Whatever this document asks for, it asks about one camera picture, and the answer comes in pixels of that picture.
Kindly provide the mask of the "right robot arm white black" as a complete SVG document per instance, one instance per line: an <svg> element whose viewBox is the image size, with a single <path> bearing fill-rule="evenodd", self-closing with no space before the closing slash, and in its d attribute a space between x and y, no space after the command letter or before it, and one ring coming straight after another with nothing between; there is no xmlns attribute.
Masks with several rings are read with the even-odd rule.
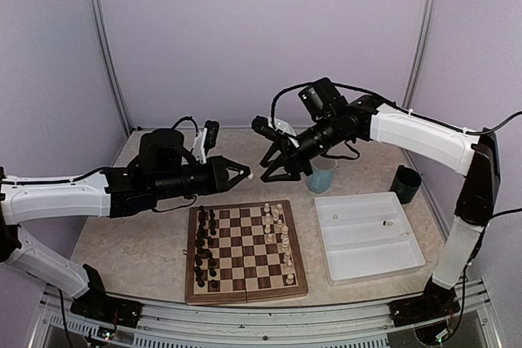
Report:
<svg viewBox="0 0 522 348"><path fill-rule="evenodd" d="M397 106L381 95L362 90L352 102L342 85L323 77L295 86L314 124L296 134L274 116L257 116L252 129L272 141L260 165L265 183L298 181L312 174L313 158L342 142L358 139L405 149L438 162L465 180L454 210L453 226L428 283L417 301L419 314L433 319L449 304L452 289L471 260L481 233L493 218L500 186L497 139L493 130L451 126Z"/></svg>

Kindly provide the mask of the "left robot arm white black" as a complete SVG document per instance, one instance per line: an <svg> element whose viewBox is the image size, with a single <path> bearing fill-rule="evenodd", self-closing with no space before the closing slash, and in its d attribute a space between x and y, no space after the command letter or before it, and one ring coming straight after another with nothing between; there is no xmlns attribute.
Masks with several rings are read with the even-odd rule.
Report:
<svg viewBox="0 0 522 348"><path fill-rule="evenodd" d="M98 271L47 248L23 222L74 216L126 218L154 211L160 200L208 196L231 190L250 168L223 156L207 156L217 124L196 134L192 150L172 128L143 134L137 156L125 167L103 167L77 177L1 177L1 260L52 284L97 319L114 311Z"/></svg>

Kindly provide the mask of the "row of black chess pieces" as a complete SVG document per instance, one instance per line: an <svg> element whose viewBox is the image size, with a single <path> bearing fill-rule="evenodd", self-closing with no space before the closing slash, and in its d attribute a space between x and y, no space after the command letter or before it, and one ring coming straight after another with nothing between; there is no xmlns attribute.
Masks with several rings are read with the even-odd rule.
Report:
<svg viewBox="0 0 522 348"><path fill-rule="evenodd" d="M193 272L197 287L208 293L219 291L219 251L217 220L213 209L197 208Z"/></svg>

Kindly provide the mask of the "light blue mug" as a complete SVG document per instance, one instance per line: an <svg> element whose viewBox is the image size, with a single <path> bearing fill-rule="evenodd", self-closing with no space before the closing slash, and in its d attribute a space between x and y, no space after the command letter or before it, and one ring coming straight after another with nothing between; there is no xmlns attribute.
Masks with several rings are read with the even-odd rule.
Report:
<svg viewBox="0 0 522 348"><path fill-rule="evenodd" d="M330 189L334 179L337 161L318 156L311 161L312 174L307 178L308 189L316 194L322 194Z"/></svg>

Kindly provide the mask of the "wooden chessboard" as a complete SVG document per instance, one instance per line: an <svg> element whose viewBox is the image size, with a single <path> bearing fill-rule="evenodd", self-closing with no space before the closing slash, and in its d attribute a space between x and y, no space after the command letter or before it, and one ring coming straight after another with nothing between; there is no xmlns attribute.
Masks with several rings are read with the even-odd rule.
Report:
<svg viewBox="0 0 522 348"><path fill-rule="evenodd" d="M274 218L274 241L266 242L263 206L283 205L283 216ZM191 305L237 304L304 297L308 293L307 277L299 246L294 217L288 200L260 201L239 205L204 206L213 209L217 220L219 251L219 291L208 293L196 285L193 272L197 208L189 210L187 260L185 268L184 300ZM289 230L291 260L295 283L287 286L284 271L284 252L281 233L276 222L281 219Z"/></svg>

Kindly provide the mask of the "white plastic divided tray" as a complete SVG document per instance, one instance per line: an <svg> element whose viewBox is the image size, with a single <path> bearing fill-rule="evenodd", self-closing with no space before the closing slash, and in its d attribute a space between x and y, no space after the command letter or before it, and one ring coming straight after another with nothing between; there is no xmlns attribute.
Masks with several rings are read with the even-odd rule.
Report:
<svg viewBox="0 0 522 348"><path fill-rule="evenodd" d="M327 277L333 286L418 271L426 261L394 192L314 200ZM383 221L394 222L385 227Z"/></svg>

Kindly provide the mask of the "dark green mug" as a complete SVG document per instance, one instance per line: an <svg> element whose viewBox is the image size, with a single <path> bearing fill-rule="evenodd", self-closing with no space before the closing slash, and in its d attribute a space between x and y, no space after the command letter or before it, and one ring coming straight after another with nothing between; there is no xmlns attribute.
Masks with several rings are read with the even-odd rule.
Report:
<svg viewBox="0 0 522 348"><path fill-rule="evenodd" d="M402 205L412 201L422 184L420 174L409 167L399 165L392 180L390 191L394 192Z"/></svg>

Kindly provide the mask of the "front aluminium rail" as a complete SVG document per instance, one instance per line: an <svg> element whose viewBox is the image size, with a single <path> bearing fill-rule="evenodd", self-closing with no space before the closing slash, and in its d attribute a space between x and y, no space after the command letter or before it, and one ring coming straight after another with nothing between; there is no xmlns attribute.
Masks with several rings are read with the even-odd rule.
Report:
<svg viewBox="0 0 522 348"><path fill-rule="evenodd" d="M392 299L319 306L190 306L141 299L134 328L117 326L114 337L101 333L111 324L69 312L47 287L37 307L25 347L420 347L418 334L442 322L459 324L445 347L504 347L489 295L481 280L458 284L464 314L399 326Z"/></svg>

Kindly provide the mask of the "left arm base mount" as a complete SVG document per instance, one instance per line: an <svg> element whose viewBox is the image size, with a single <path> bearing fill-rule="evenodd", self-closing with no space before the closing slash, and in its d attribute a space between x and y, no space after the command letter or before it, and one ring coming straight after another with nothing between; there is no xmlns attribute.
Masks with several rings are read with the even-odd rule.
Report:
<svg viewBox="0 0 522 348"><path fill-rule="evenodd" d="M109 296L99 272L84 264L88 278L88 290L79 298L74 298L71 312L88 319L95 319L112 325L136 328L143 304L137 301Z"/></svg>

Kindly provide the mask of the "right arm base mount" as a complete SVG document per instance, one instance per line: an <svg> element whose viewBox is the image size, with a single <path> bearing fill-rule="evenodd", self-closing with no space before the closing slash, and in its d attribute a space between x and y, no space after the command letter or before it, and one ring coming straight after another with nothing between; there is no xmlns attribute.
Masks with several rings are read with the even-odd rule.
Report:
<svg viewBox="0 0 522 348"><path fill-rule="evenodd" d="M455 288L444 289L434 283L432 278L427 281L420 295L397 299L390 302L388 307L395 327L418 324L461 310Z"/></svg>

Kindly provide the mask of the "right aluminium corner post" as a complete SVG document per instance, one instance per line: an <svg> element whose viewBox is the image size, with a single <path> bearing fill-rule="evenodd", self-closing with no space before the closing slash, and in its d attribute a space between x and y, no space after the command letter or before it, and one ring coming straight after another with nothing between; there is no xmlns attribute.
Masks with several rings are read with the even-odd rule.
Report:
<svg viewBox="0 0 522 348"><path fill-rule="evenodd" d="M409 72L408 83L403 99L403 106L405 108L412 108L414 103L414 98L418 90L419 79L422 73L425 54L428 48L431 25L435 11L436 0L424 0L413 62Z"/></svg>

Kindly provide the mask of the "aluminium corner post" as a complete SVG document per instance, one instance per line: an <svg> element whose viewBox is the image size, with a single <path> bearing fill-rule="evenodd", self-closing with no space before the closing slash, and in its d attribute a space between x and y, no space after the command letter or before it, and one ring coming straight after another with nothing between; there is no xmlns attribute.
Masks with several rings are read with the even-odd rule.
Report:
<svg viewBox="0 0 522 348"><path fill-rule="evenodd" d="M418 90L419 79L422 73L425 54L428 48L431 25L435 11L436 0L424 0L413 62L409 72L408 83L403 99L403 106L405 108L412 108L414 103L414 98Z"/></svg>
<svg viewBox="0 0 522 348"><path fill-rule="evenodd" d="M120 122L122 132L128 138L133 130L131 119L123 97L122 89L117 78L117 71L111 52L107 29L104 22L104 13L101 0L89 0L91 5L91 14L95 25L95 35L100 48L101 58L104 64L110 94L113 98L117 117Z"/></svg>

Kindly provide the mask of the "left aluminium corner post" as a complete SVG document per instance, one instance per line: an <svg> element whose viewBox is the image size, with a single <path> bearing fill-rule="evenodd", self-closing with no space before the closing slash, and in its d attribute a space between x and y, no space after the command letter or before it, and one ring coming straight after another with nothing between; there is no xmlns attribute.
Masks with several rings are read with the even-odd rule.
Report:
<svg viewBox="0 0 522 348"><path fill-rule="evenodd" d="M110 94L113 98L117 117L120 122L122 132L128 138L133 130L131 119L123 97L122 89L117 78L117 71L111 52L107 29L104 22L104 13L101 0L89 0L91 5L91 14L95 25L95 35L100 48L101 58L104 64Z"/></svg>

